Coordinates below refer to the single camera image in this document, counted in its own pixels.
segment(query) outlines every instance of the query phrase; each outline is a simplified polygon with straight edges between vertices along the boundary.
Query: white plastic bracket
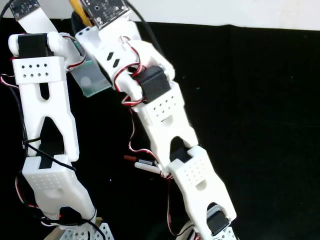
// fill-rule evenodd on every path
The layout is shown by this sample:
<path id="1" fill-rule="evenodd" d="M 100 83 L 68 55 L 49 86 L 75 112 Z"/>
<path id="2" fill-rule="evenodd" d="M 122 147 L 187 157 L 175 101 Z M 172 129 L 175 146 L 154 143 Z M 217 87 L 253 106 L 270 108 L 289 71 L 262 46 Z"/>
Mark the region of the white plastic bracket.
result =
<path id="1" fill-rule="evenodd" d="M 66 155 L 55 155 L 54 158 L 71 166 Z M 75 172 L 55 162 L 51 168 L 39 169 L 40 163 L 40 156 L 27 157 L 22 174 L 33 189 L 35 201 L 43 214 L 51 220 L 58 220 L 60 208 L 71 207 L 83 219 L 95 218 L 95 207 Z"/>
<path id="2" fill-rule="evenodd" d="M 76 121 L 70 110 L 65 60 L 61 56 L 21 58 L 12 61 L 15 81 L 19 85 L 28 139 L 40 137 L 45 117 L 59 129 L 64 150 L 71 162 L 79 158 Z M 50 97 L 41 96 L 40 83 L 48 83 Z M 33 142 L 38 148 L 41 141 Z M 36 152 L 29 149 L 29 156 Z"/>
<path id="3" fill-rule="evenodd" d="M 151 151 L 156 155 L 162 171 L 168 172 L 171 141 L 180 137 L 187 148 L 198 145 L 195 130 L 190 126 L 179 84 L 170 81 L 171 90 L 152 102 L 140 103 L 137 112 L 150 139 Z"/>
<path id="4" fill-rule="evenodd" d="M 207 207 L 218 204 L 232 222 L 236 211 L 224 182 L 216 174 L 209 156 L 202 147 L 195 146 L 187 151 L 191 159 L 183 163 L 179 159 L 168 165 L 169 172 L 183 195 L 185 210 L 195 225 L 194 229 L 203 240 L 212 240 L 207 225 Z"/>
<path id="5" fill-rule="evenodd" d="M 66 230 L 60 240 L 103 240 L 101 234 L 98 231 L 94 232 L 92 228 L 90 231 L 90 238 L 88 232 L 86 233 L 85 230 L 81 229 L 81 226 L 78 228 L 79 229 L 76 229 L 75 231 Z M 106 240 L 115 240 L 107 223 L 103 222 L 99 229 L 103 232 Z"/>
<path id="6" fill-rule="evenodd" d="M 109 75 L 113 88 L 115 89 L 114 78 L 116 74 L 125 66 L 139 61 L 138 56 L 127 43 L 123 42 L 122 36 L 137 39 L 140 37 L 138 30 L 136 32 L 128 31 L 130 26 L 136 25 L 130 21 L 118 21 L 111 23 L 103 28 L 103 34 L 97 27 L 87 27 L 78 32 L 75 37 L 85 49 L 85 51 L 95 59 Z M 110 39 L 103 38 L 109 33 Z M 142 89 L 139 84 L 133 80 L 129 74 L 124 71 L 116 79 L 116 85 L 121 92 L 127 93 L 131 99 L 137 101 L 142 98 Z"/>

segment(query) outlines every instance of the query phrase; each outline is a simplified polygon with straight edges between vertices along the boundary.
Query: red wire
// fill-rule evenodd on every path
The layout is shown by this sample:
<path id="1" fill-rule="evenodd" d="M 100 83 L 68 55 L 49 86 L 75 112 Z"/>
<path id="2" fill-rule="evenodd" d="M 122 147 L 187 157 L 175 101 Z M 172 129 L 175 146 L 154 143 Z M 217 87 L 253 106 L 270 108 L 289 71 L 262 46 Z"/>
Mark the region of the red wire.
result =
<path id="1" fill-rule="evenodd" d="M 131 64 L 129 64 L 129 65 L 121 68 L 121 69 L 115 74 L 115 76 L 114 76 L 114 78 L 113 78 L 113 85 L 114 85 L 115 89 L 116 89 L 118 92 L 120 92 L 120 89 L 119 89 L 118 85 L 116 84 L 116 80 L 117 80 L 117 78 L 119 77 L 119 75 L 120 75 L 124 70 L 126 70 L 127 68 L 132 67 L 132 66 L 135 66 L 135 65 L 138 65 L 138 68 L 137 68 L 136 71 L 132 74 L 132 77 L 134 78 L 135 76 L 137 76 L 137 75 L 141 72 L 142 67 L 143 67 L 142 64 L 141 64 L 140 54 L 138 53 L 138 51 L 137 51 L 134 47 L 132 47 L 132 46 L 130 45 L 130 43 L 128 43 L 128 45 L 131 47 L 131 49 L 134 51 L 134 53 L 138 56 L 138 62 L 131 63 Z"/>
<path id="2" fill-rule="evenodd" d="M 134 113 L 132 112 L 132 109 L 129 108 L 129 112 L 131 113 L 131 120 L 132 120 L 132 134 L 130 136 L 130 139 L 129 139 L 129 144 L 128 144 L 128 148 L 131 152 L 133 153 L 147 153 L 149 155 L 151 155 L 155 160 L 157 160 L 157 157 L 156 155 L 150 151 L 149 149 L 145 149 L 145 148 L 142 148 L 142 149 L 139 149 L 139 150 L 134 150 L 132 147 L 131 147 L 131 140 L 133 139 L 135 133 L 136 133 L 136 127 L 135 127 L 135 122 L 134 122 Z"/>
<path id="3" fill-rule="evenodd" d="M 117 78 L 119 77 L 119 75 L 120 75 L 124 70 L 126 70 L 127 68 L 130 68 L 130 67 L 132 67 L 132 66 L 135 66 L 135 65 L 140 65 L 140 63 L 139 63 L 139 62 L 135 62 L 135 63 L 131 63 L 131 64 L 127 65 L 127 66 L 124 66 L 123 68 L 121 68 L 121 69 L 115 74 L 115 76 L 114 76 L 114 78 L 113 78 L 113 85 L 114 85 L 115 89 L 116 89 L 118 92 L 120 92 L 120 89 L 119 89 L 118 85 L 116 84 Z"/>
<path id="4" fill-rule="evenodd" d="M 81 62 L 78 62 L 78 63 L 72 64 L 72 65 L 69 65 L 69 66 L 68 66 L 68 69 L 69 69 L 69 68 L 76 67 L 76 66 L 79 66 L 79 65 L 83 64 L 85 61 L 86 61 L 86 59 L 84 58 Z"/>

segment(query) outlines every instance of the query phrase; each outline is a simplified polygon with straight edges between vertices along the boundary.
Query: white wire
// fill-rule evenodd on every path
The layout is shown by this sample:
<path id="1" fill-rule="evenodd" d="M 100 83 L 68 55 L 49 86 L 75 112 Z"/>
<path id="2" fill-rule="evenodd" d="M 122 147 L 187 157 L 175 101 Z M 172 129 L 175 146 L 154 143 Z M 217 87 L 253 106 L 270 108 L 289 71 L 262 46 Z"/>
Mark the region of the white wire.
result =
<path id="1" fill-rule="evenodd" d="M 169 232 L 175 236 L 175 234 L 172 232 L 172 229 L 171 229 L 171 220 L 169 220 L 169 210 L 170 210 L 170 192 L 168 191 L 168 196 L 167 196 L 167 207 L 166 207 L 166 222 L 167 222 L 167 225 L 168 225 L 168 229 L 169 229 Z"/>
<path id="2" fill-rule="evenodd" d="M 135 132 L 136 132 L 136 127 L 135 127 L 135 121 L 134 121 L 134 116 L 133 116 L 133 113 L 132 113 L 132 110 L 130 109 L 130 113 L 131 113 L 131 121 L 132 121 L 132 134 L 130 136 L 130 140 L 129 140 L 129 144 L 128 144 L 128 148 L 131 152 L 133 153 L 140 153 L 140 152 L 145 152 L 147 154 L 150 154 L 151 156 L 154 157 L 154 159 L 157 159 L 156 155 L 150 151 L 149 149 L 146 149 L 146 148 L 141 148 L 139 150 L 134 150 L 131 146 L 131 140 L 133 138 L 133 136 L 135 135 Z"/>
<path id="3" fill-rule="evenodd" d="M 69 38 L 69 39 L 73 40 L 74 42 L 78 42 L 78 40 L 77 40 L 75 37 L 73 37 L 73 36 L 63 35 L 62 37 L 63 37 L 63 38 Z M 70 64 L 70 65 L 68 66 L 68 70 L 72 70 L 73 68 L 77 67 L 77 66 L 80 65 L 81 63 L 84 63 L 85 60 L 86 60 L 87 53 L 86 53 L 85 49 L 82 47 L 82 45 L 81 45 L 80 43 L 79 43 L 79 45 L 80 45 L 81 48 L 83 49 L 83 52 L 84 52 L 83 57 L 82 57 L 82 59 L 81 59 L 80 61 L 75 62 L 75 63 L 73 63 L 73 64 Z"/>
<path id="4" fill-rule="evenodd" d="M 15 186 L 16 194 L 18 195 L 21 203 L 25 204 L 24 200 L 22 199 L 22 197 L 20 195 L 19 189 L 18 189 L 18 176 L 15 177 L 14 186 Z M 32 204 L 28 204 L 28 207 L 35 208 L 35 209 L 40 209 L 38 206 L 35 206 L 35 205 L 32 205 Z"/>
<path id="5" fill-rule="evenodd" d="M 43 226 L 46 226 L 46 227 L 55 227 L 56 225 L 49 225 L 49 224 L 45 224 L 43 221 L 41 222 L 41 224 L 43 225 Z"/>
<path id="6" fill-rule="evenodd" d="M 14 186 L 15 186 L 16 194 L 18 195 L 20 201 L 22 203 L 24 203 L 22 197 L 20 196 L 19 190 L 18 190 L 18 176 L 15 177 Z"/>
<path id="7" fill-rule="evenodd" d="M 2 75 L 7 76 L 8 78 L 12 78 L 12 76 L 8 76 L 8 75 L 6 75 L 6 74 L 2 74 Z M 0 76 L 0 82 L 1 82 L 3 85 L 7 86 L 7 87 L 19 89 L 18 86 L 7 83 L 2 76 Z"/>

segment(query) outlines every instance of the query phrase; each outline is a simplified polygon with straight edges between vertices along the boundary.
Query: ventilation hole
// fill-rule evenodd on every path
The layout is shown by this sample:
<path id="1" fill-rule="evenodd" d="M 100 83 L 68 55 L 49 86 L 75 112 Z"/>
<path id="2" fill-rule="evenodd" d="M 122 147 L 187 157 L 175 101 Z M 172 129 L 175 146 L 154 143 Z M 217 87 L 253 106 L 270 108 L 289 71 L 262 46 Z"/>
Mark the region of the ventilation hole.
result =
<path id="1" fill-rule="evenodd" d="M 108 57 L 106 58 L 107 61 L 110 61 L 112 59 L 112 56 L 114 55 L 114 52 L 110 52 Z"/>
<path id="2" fill-rule="evenodd" d="M 41 97 L 45 100 L 48 100 L 50 97 L 48 83 L 47 82 L 40 83 L 39 86 L 40 86 Z"/>
<path id="3" fill-rule="evenodd" d="M 120 62 L 120 59 L 116 59 L 113 64 L 113 68 L 116 68 Z"/>

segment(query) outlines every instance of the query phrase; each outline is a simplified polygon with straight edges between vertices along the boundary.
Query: black wire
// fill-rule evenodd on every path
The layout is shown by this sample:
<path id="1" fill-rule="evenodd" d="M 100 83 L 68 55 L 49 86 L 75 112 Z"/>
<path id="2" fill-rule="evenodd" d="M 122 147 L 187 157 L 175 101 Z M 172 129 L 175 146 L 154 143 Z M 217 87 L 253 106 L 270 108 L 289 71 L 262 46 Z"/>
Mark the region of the black wire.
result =
<path id="1" fill-rule="evenodd" d="M 28 140 L 28 134 L 27 134 L 27 129 L 26 129 L 26 125 L 25 125 L 25 120 L 24 120 L 24 112 L 22 111 L 22 107 L 21 107 L 21 103 L 20 100 L 18 98 L 17 93 L 15 92 L 15 90 L 12 87 L 9 87 L 10 92 L 13 95 L 13 98 L 15 100 L 15 103 L 18 107 L 18 112 L 19 112 L 19 120 L 20 120 L 20 124 L 22 127 L 22 137 L 23 137 L 23 141 L 27 141 Z M 24 149 L 24 159 L 28 156 L 28 147 L 25 146 Z"/>
<path id="2" fill-rule="evenodd" d="M 8 2 L 4 5 L 4 7 L 3 7 L 3 9 L 2 9 L 2 12 L 1 12 L 1 14 L 0 14 L 0 21 L 1 21 L 2 18 L 4 17 L 6 11 L 8 10 L 8 8 L 10 7 L 10 4 L 11 4 L 13 1 L 14 1 L 14 0 L 10 0 L 10 1 L 8 1 Z"/>
<path id="3" fill-rule="evenodd" d="M 180 232 L 179 234 L 175 234 L 176 237 L 181 236 L 182 234 L 184 234 L 189 228 L 194 227 L 194 224 L 191 224 L 190 226 L 188 226 L 186 229 L 184 229 L 182 232 Z"/>
<path id="4" fill-rule="evenodd" d="M 104 233 L 101 231 L 101 229 L 97 225 L 95 225 L 92 221 L 87 220 L 87 219 L 83 219 L 83 221 L 85 221 L 86 223 L 88 223 L 92 227 L 94 227 L 101 234 L 103 240 L 106 240 L 106 236 L 104 235 Z"/>
<path id="5" fill-rule="evenodd" d="M 164 56 L 164 52 L 154 34 L 154 32 L 152 31 L 150 25 L 145 21 L 145 19 L 142 17 L 142 15 L 140 14 L 140 12 L 128 1 L 128 0 L 124 0 L 125 3 L 132 9 L 132 11 L 134 11 L 134 13 L 139 17 L 139 19 L 141 20 L 142 22 L 142 25 L 143 27 L 145 28 L 146 32 L 148 33 L 148 35 L 150 36 L 151 38 L 151 41 L 155 47 L 155 49 L 158 50 L 158 52 Z"/>
<path id="6" fill-rule="evenodd" d="M 40 154 L 43 157 L 47 157 L 48 159 L 50 159 L 52 162 L 55 162 L 56 164 L 59 164 L 62 167 L 65 167 L 67 169 L 70 169 L 72 171 L 76 171 L 76 169 L 73 166 L 70 166 L 68 164 L 65 164 L 63 162 L 58 161 L 57 159 L 55 159 L 54 157 L 50 156 L 49 154 L 45 153 L 44 151 L 41 151 L 39 149 L 36 149 L 34 146 L 30 145 L 30 143 L 25 142 L 24 143 L 26 146 L 28 146 L 29 148 L 31 148 L 32 150 L 36 151 L 38 154 Z"/>

